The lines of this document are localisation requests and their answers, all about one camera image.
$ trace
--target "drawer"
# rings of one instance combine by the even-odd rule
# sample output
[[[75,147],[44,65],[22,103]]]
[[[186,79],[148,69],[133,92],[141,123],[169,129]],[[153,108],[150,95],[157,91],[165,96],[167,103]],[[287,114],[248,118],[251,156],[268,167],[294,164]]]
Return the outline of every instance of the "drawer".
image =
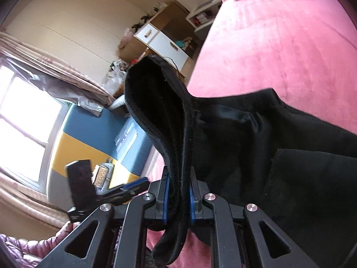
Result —
[[[149,46],[157,54],[166,59],[174,68],[177,66],[179,71],[182,70],[183,65],[188,59],[188,55],[162,32],[159,32],[154,37],[149,43]]]
[[[135,33],[135,36],[139,38],[142,42],[148,44],[157,33],[158,30],[154,26],[152,26],[151,24],[146,24],[145,26],[140,28],[137,33]]]

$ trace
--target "curtain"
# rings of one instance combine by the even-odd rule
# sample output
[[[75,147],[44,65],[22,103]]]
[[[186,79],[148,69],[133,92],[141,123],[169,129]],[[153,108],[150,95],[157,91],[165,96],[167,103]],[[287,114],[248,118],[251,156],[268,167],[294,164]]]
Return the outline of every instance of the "curtain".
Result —
[[[110,106],[115,100],[104,87],[81,73],[74,66],[50,53],[20,42],[4,32],[0,32],[0,53],[82,90],[89,91],[104,106]]]
[[[13,180],[1,169],[0,202],[51,227],[61,228],[68,221],[67,214],[52,207],[44,194]]]

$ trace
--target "wooden handle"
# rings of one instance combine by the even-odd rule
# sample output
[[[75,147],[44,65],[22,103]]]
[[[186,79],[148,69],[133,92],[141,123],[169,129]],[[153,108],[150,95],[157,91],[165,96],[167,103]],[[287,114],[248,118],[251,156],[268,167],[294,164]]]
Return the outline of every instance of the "wooden handle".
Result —
[[[145,38],[148,38],[148,36],[151,34],[151,32],[152,32],[152,30],[150,29],[150,30],[144,35],[144,37],[145,37]]]
[[[170,45],[171,45],[176,51],[179,50],[178,47],[176,46],[176,44],[173,44],[172,42],[170,42]]]

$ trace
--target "metal screw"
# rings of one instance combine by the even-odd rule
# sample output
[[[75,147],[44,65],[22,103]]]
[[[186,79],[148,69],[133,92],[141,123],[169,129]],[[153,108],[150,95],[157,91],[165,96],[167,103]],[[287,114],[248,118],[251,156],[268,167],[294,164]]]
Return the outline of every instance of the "metal screw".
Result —
[[[144,200],[152,200],[154,198],[154,195],[152,193],[144,193],[142,197],[144,198]]]
[[[257,211],[258,207],[255,204],[247,204],[247,210]]]
[[[205,194],[205,199],[206,200],[215,200],[216,199],[216,195],[214,193],[206,193]]]
[[[100,206],[101,211],[110,211],[110,209],[111,209],[111,204],[102,204]]]

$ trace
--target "pink bed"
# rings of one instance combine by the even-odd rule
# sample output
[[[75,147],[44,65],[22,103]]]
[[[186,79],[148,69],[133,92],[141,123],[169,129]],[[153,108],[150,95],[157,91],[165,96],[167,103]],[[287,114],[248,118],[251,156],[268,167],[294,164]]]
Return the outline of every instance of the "pink bed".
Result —
[[[337,0],[226,0],[199,55],[189,92],[238,95],[272,87],[287,104],[357,133],[357,30]],[[151,180],[159,180],[158,158]],[[148,232],[153,248],[160,232]],[[189,233],[170,267],[210,267]]]

